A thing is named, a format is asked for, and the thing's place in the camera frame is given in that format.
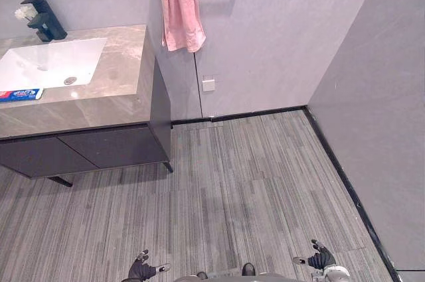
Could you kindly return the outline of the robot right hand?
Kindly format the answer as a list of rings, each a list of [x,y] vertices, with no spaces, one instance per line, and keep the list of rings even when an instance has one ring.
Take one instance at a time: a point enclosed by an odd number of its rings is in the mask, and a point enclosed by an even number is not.
[[[333,254],[318,240],[312,239],[311,243],[316,252],[307,258],[294,257],[292,263],[296,265],[306,265],[318,270],[324,270],[330,265],[335,265],[336,260]]]

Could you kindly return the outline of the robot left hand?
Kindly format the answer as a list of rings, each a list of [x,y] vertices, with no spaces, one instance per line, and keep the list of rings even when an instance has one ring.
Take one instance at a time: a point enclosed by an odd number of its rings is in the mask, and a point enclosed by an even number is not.
[[[147,263],[149,258],[149,250],[143,250],[134,260],[128,273],[129,279],[135,279],[138,281],[146,281],[160,273],[164,273],[170,270],[171,264],[164,263],[158,266],[151,266]]]

